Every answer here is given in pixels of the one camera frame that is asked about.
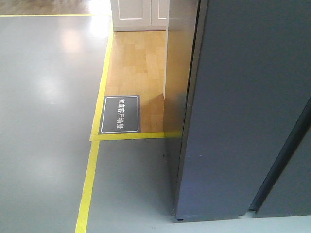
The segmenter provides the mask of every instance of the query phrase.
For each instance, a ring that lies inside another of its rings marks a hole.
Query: yellow tape
[[[93,141],[86,169],[86,178],[82,191],[79,214],[75,233],[85,233],[87,228],[88,213],[91,205],[92,191],[95,178],[96,163],[99,150],[99,141]]]
[[[0,17],[33,17],[33,16],[109,16],[109,15],[108,14],[0,15]]]
[[[97,127],[96,120],[99,123],[100,117],[101,117],[102,105],[103,105],[103,100],[104,100],[104,91],[106,87],[106,79],[107,79],[107,74],[108,74],[108,66],[109,66],[111,46],[112,46],[112,37],[113,37],[112,28],[113,27],[111,24],[110,35],[108,38],[106,55],[105,55],[105,60],[104,60],[104,67],[103,67],[103,74],[101,78],[100,90],[99,90],[98,99],[96,103],[96,110],[95,110],[92,131],[94,131],[93,129],[94,127]],[[88,159],[88,164],[87,164],[87,169],[86,169],[86,178],[84,181],[75,233],[86,233],[88,213],[89,213],[89,208],[91,205],[92,191],[93,191],[93,185],[94,185],[94,179],[95,179],[99,144],[100,144],[99,141],[92,141],[91,143],[91,151],[89,154],[89,159]]]
[[[95,108],[95,114],[94,114],[94,119],[93,119],[93,126],[92,126],[91,135],[97,135],[98,134],[99,127],[101,124],[104,96],[105,96],[105,90],[106,90],[106,84],[107,84],[107,78],[108,78],[108,68],[109,68],[111,49],[112,49],[112,41],[113,41],[113,26],[111,23],[110,35],[109,35],[108,43],[107,43],[107,49],[106,49],[106,55],[105,55],[105,60],[104,60],[101,84],[99,86],[99,92],[98,92],[98,96],[97,96],[97,102],[96,102],[96,108]]]
[[[143,138],[164,138],[163,132],[158,133],[117,133],[117,134],[100,134],[91,135],[91,141],[108,141],[108,140],[126,140],[126,139],[143,139]]]

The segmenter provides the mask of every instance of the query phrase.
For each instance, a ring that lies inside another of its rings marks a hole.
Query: gray floor
[[[0,18],[0,232],[73,233],[108,18]],[[88,233],[308,233],[311,217],[176,223],[163,139],[101,142]]]
[[[110,17],[0,17],[0,232],[73,233]]]
[[[102,141],[87,233],[309,233],[311,216],[179,223],[164,139]]]

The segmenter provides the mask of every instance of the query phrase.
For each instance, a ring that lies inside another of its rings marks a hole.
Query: wooden floor
[[[110,0],[0,0],[0,15],[109,14]]]
[[[163,131],[165,35],[114,32],[105,95],[140,95],[142,133]]]

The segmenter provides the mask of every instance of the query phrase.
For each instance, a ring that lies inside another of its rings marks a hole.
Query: white cabinet door
[[[112,20],[115,29],[150,27],[151,0],[111,0]]]
[[[151,25],[166,27],[169,0],[151,0]]]

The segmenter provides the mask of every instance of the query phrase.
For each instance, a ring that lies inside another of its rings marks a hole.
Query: white border
[[[137,98],[137,130],[135,131],[115,131],[115,132],[103,132],[103,124],[104,124],[104,116],[105,116],[105,110],[106,110],[106,99],[108,98]],[[138,105],[138,96],[108,96],[104,99],[105,101],[105,105],[104,105],[104,111],[103,111],[103,119],[102,119],[102,126],[101,126],[101,133],[134,133],[134,132],[138,132],[139,131],[139,105]]]

